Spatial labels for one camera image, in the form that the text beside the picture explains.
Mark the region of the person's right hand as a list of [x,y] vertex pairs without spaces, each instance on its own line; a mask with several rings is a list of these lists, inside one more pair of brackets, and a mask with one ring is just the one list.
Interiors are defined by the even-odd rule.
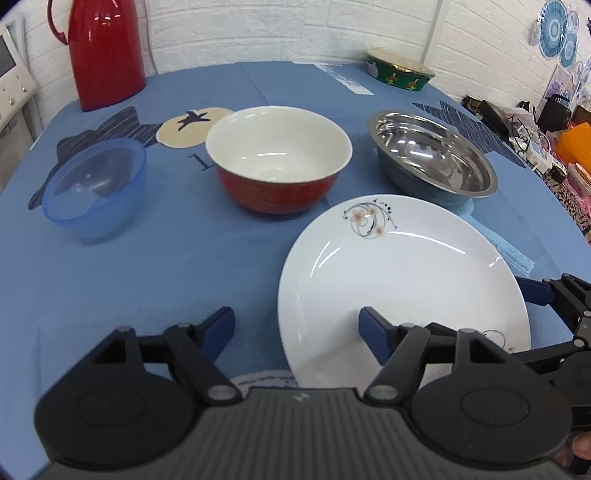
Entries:
[[590,477],[591,433],[572,434],[555,457],[556,462],[582,478]]

